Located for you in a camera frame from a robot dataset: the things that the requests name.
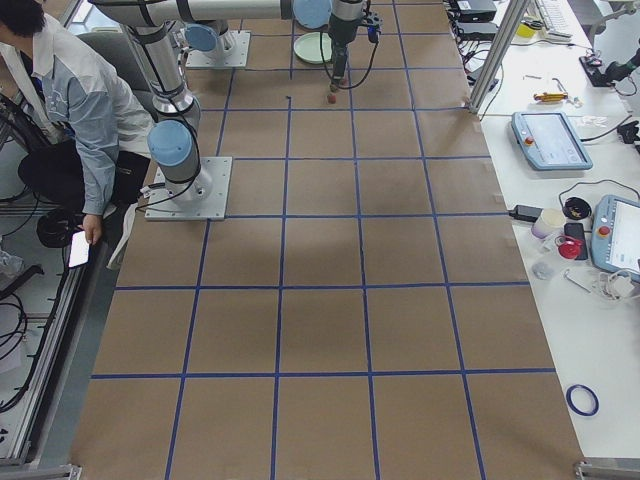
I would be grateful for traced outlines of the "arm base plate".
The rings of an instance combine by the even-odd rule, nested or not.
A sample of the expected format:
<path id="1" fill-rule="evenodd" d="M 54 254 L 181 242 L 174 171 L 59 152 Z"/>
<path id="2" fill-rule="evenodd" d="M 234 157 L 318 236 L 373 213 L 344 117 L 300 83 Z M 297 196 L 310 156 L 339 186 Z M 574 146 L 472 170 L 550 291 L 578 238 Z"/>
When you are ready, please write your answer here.
<path id="1" fill-rule="evenodd" d="M 155 183 L 163 183 L 150 193 L 148 221 L 221 221 L 226 216 L 233 159 L 201 157 L 200 173 L 192 184 L 174 184 L 165 180 L 158 167 Z"/>
<path id="2" fill-rule="evenodd" d="M 188 45 L 187 69 L 221 70 L 247 65 L 251 39 L 248 30 L 227 30 L 218 34 L 202 25 L 191 25 L 184 35 Z"/>

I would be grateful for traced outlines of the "person's hand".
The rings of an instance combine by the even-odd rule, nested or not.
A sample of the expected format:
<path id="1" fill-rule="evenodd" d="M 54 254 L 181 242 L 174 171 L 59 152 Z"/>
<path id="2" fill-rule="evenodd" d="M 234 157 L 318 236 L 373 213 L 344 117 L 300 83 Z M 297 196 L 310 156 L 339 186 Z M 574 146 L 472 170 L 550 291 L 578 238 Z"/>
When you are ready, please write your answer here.
<path id="1" fill-rule="evenodd" d="M 82 228 L 85 233 L 86 241 L 90 245 L 97 245 L 103 237 L 103 216 L 94 214 L 85 214 L 82 221 Z"/>

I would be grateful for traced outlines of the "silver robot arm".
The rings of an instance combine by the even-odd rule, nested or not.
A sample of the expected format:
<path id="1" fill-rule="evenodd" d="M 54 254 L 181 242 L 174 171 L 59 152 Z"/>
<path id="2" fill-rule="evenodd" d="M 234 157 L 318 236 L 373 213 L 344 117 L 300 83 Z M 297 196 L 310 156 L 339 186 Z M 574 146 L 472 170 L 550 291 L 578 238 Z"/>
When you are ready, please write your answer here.
<path id="1" fill-rule="evenodd" d="M 309 32 L 294 42 L 294 53 L 302 61 L 321 65 L 330 79 L 328 101 L 335 101 L 339 90 L 350 90 L 360 82 L 347 84 L 345 80 L 348 62 L 348 46 L 360 28 L 366 28 L 369 41 L 379 41 L 378 17 L 365 1 L 294 1 L 295 20 Z M 201 57 L 225 62 L 234 53 L 234 41 L 238 34 L 212 24 L 189 23 L 183 31 L 190 50 Z"/>
<path id="2" fill-rule="evenodd" d="M 210 23 L 294 16 L 291 1 L 95 1 L 118 22 L 153 93 L 159 123 L 148 136 L 153 160 L 164 175 L 167 201 L 178 211 L 206 205 L 214 180 L 203 166 L 197 141 L 201 111 L 186 85 L 171 45 L 169 23 Z"/>

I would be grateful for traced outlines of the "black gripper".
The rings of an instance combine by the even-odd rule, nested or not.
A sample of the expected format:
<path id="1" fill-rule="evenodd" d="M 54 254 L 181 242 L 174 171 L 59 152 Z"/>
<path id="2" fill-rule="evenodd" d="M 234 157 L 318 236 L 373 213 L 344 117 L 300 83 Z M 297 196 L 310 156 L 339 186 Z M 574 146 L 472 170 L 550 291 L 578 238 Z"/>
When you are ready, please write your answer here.
<path id="1" fill-rule="evenodd" d="M 332 42 L 331 92 L 346 89 L 345 70 L 348 58 L 348 45 L 355 40 L 358 20 L 329 19 L 328 34 Z"/>

